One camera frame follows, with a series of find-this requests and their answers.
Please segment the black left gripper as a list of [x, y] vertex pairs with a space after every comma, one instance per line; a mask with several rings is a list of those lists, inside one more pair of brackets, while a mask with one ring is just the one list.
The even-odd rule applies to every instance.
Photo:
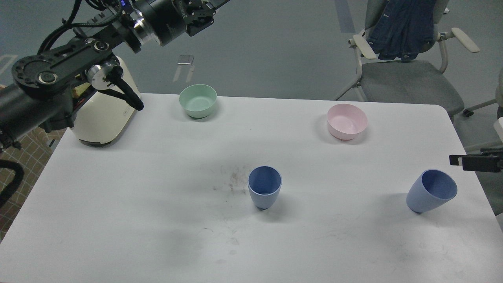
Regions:
[[183, 33], [190, 37], [214, 23], [217, 9], [227, 0], [137, 0], [136, 37], [165, 46]]

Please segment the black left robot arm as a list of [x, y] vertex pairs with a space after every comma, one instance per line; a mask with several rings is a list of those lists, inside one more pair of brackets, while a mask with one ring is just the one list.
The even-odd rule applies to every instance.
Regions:
[[74, 126], [77, 111], [95, 92], [122, 99], [141, 111], [144, 104], [122, 78], [113, 49], [133, 52], [154, 39], [165, 46], [183, 33], [194, 36], [214, 23], [225, 0], [89, 0], [99, 14], [75, 23], [81, 1], [68, 21], [49, 34], [37, 54], [11, 68], [14, 82], [1, 90], [1, 149], [22, 148], [35, 127], [50, 133]]

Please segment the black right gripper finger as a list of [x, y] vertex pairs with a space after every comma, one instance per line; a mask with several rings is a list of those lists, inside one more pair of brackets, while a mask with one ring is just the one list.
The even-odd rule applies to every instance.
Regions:
[[462, 156], [465, 171], [498, 173], [503, 169], [503, 149], [480, 149], [478, 154]]
[[497, 155], [450, 155], [451, 165], [460, 165], [463, 168], [501, 168], [502, 157]]

